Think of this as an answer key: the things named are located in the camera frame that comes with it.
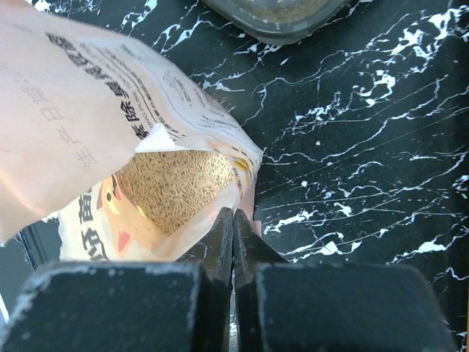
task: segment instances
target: chinese character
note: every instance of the chinese character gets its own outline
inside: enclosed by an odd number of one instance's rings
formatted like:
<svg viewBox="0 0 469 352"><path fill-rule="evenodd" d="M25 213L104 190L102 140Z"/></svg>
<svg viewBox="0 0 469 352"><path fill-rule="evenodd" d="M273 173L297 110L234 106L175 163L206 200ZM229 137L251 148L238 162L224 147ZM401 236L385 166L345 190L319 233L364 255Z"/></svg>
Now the chinese character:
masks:
<svg viewBox="0 0 469 352"><path fill-rule="evenodd" d="M51 108L44 108L40 109L43 113L43 116L47 119L47 121L55 121L55 120L63 120L63 117L60 112L57 110L57 107L53 106Z"/></svg>
<svg viewBox="0 0 469 352"><path fill-rule="evenodd" d="M125 113L127 121L140 121L130 101L122 101L120 103L120 109Z"/></svg>
<svg viewBox="0 0 469 352"><path fill-rule="evenodd" d="M83 241L83 248L88 251L91 260L109 260L103 242L101 242L95 230L88 229L86 233L81 231L81 240Z"/></svg>
<svg viewBox="0 0 469 352"><path fill-rule="evenodd" d="M119 85L119 83L112 81L112 82L106 82L106 85L112 90L112 92L117 96L117 97L126 97L129 98L129 94L127 94Z"/></svg>
<svg viewBox="0 0 469 352"><path fill-rule="evenodd" d="M78 204L80 205L80 211L78 216L80 217L80 224L83 222L92 221L93 215L91 214L91 196L84 194L78 198Z"/></svg>
<svg viewBox="0 0 469 352"><path fill-rule="evenodd" d="M54 43L55 45L59 46L62 49L65 50L75 50L75 47L71 42L69 42L67 39L64 37L59 37L58 35L51 34L51 33L45 33L45 35L48 36L49 40Z"/></svg>
<svg viewBox="0 0 469 352"><path fill-rule="evenodd" d="M73 62L76 66L82 67L89 64L89 61L82 57L80 53L77 52L67 52L67 56L71 62Z"/></svg>
<svg viewBox="0 0 469 352"><path fill-rule="evenodd" d="M33 103L50 103L44 97L44 92L39 87L21 87L21 90L32 99Z"/></svg>
<svg viewBox="0 0 469 352"><path fill-rule="evenodd" d="M103 69L101 67L98 67L98 66L85 68L85 72L89 73L90 75L92 75L96 79L110 78L108 75L103 73Z"/></svg>
<svg viewBox="0 0 469 352"><path fill-rule="evenodd" d="M90 167L92 164L97 164L95 158L93 158L93 155L86 147L83 147L80 149L80 151L76 152L76 155L78 155L78 160L81 161L85 167Z"/></svg>
<svg viewBox="0 0 469 352"><path fill-rule="evenodd" d="M149 135L149 132L145 130L142 123L140 125L133 125L132 128L133 128L133 131L135 132L135 135L139 137L140 139L144 139L145 137L148 137Z"/></svg>

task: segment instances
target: open bag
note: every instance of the open bag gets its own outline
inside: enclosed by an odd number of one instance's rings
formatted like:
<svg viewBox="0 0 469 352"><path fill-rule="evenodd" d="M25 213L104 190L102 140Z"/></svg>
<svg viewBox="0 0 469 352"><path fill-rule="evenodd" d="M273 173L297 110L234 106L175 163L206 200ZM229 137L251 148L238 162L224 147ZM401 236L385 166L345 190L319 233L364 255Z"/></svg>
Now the open bag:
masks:
<svg viewBox="0 0 469 352"><path fill-rule="evenodd" d="M63 260L175 260L222 207L252 212L261 150L167 59L21 0L0 0L0 31L0 243L58 211ZM135 153L187 150L223 155L232 178L162 235L115 172Z"/></svg>

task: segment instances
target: black object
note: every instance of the black object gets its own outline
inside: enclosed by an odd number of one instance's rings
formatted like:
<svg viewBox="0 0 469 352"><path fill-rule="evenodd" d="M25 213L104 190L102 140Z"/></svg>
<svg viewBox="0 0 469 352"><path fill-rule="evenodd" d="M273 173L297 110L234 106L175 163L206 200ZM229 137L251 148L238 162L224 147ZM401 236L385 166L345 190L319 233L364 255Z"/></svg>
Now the black object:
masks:
<svg viewBox="0 0 469 352"><path fill-rule="evenodd" d="M223 209L175 263L45 265L2 351L226 351L233 268L240 351L456 350L416 270L289 264Z"/></svg>
<svg viewBox="0 0 469 352"><path fill-rule="evenodd" d="M310 35L350 0L203 0L261 42L284 45Z"/></svg>

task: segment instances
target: cartoon animal ear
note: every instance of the cartoon animal ear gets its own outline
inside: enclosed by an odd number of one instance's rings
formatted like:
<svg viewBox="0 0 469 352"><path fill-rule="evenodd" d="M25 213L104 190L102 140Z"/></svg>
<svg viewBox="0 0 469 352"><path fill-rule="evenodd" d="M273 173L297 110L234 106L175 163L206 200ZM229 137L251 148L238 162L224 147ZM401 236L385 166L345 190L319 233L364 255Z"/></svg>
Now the cartoon animal ear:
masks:
<svg viewBox="0 0 469 352"><path fill-rule="evenodd" d="M103 191L103 184L101 183L100 191L97 194L96 209L99 210L103 207L103 200L101 199L101 192Z"/></svg>

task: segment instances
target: black marble countertop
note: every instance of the black marble countertop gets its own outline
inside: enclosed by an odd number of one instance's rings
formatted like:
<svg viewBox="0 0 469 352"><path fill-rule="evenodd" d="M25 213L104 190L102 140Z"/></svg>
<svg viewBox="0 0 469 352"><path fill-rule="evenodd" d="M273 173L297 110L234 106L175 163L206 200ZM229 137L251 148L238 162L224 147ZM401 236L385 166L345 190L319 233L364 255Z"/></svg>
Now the black marble countertop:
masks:
<svg viewBox="0 0 469 352"><path fill-rule="evenodd" d="M230 110L264 150L256 218L288 260L413 265L463 345L463 1L353 0L312 36L283 47L259 43L198 0L33 3L142 40Z"/></svg>

